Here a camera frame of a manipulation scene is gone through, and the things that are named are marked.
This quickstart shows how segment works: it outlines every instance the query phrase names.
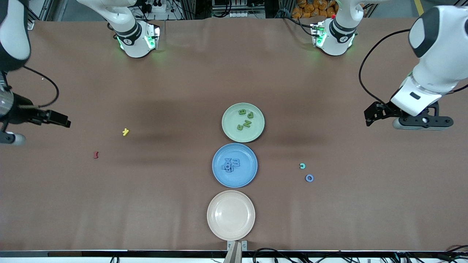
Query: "table surface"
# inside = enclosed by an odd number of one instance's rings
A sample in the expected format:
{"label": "table surface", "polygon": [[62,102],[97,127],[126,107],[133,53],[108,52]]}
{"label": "table surface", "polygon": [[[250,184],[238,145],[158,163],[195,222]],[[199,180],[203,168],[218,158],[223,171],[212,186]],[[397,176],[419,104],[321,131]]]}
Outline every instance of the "table surface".
{"label": "table surface", "polygon": [[[28,65],[58,84],[50,109],[72,127],[9,127],[28,142],[0,146],[0,249],[225,249],[206,210],[228,189],[211,161],[231,143],[221,116],[238,102],[266,120],[247,144],[258,173],[238,189],[256,209],[250,249],[468,243],[468,93],[440,100],[455,122],[447,131],[399,131],[390,119],[365,125],[373,99],[359,65],[413,21],[364,19],[340,57],[280,19],[174,21],[161,24],[160,50],[140,59],[119,49],[105,22],[38,22]],[[416,63],[399,34],[371,55],[363,81],[388,101]],[[35,103],[54,96],[33,73],[8,78]]]}

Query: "white plate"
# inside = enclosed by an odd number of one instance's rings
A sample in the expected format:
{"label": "white plate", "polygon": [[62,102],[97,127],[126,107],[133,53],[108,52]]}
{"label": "white plate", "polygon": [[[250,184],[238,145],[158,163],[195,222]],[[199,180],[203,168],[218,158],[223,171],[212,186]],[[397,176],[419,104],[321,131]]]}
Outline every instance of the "white plate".
{"label": "white plate", "polygon": [[252,201],[243,193],[227,190],[211,200],[206,218],[211,231],[217,237],[235,241],[252,230],[255,208]]}

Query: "yellow floor tape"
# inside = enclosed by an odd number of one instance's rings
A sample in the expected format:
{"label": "yellow floor tape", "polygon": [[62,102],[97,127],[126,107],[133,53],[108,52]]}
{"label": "yellow floor tape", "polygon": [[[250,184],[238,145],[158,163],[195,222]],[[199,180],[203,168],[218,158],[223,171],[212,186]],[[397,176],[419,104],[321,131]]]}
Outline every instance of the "yellow floor tape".
{"label": "yellow floor tape", "polygon": [[416,5],[417,13],[421,16],[424,13],[423,5],[421,5],[421,0],[414,0]]}

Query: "gray floor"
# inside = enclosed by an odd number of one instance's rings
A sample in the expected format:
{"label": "gray floor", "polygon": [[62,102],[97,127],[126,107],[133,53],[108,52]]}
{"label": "gray floor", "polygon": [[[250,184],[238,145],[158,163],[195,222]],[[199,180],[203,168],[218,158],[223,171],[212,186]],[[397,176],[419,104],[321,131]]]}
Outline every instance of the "gray floor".
{"label": "gray floor", "polygon": [[[66,4],[62,21],[101,21],[103,18],[76,0],[63,0]],[[456,0],[421,0],[424,10],[435,5],[453,5]],[[372,17],[418,17],[413,0],[389,0],[379,4]]]}

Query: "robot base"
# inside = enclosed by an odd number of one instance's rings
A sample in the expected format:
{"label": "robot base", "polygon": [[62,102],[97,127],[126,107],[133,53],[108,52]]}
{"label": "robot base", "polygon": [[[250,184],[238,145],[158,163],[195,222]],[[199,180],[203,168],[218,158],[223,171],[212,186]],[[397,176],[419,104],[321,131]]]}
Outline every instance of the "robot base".
{"label": "robot base", "polygon": [[124,41],[117,40],[120,43],[120,48],[132,58],[141,58],[147,55],[151,50],[157,49],[160,29],[154,25],[144,21],[138,21],[143,29],[140,37],[135,40],[133,45],[126,45]]}
{"label": "robot base", "polygon": [[317,25],[311,24],[311,26],[317,26],[316,28],[311,28],[312,35],[319,35],[319,37],[312,37],[312,43],[331,56],[343,55],[352,45],[355,34],[344,43],[338,42],[336,38],[327,32],[332,21],[333,19],[327,18],[325,21],[318,22]]}

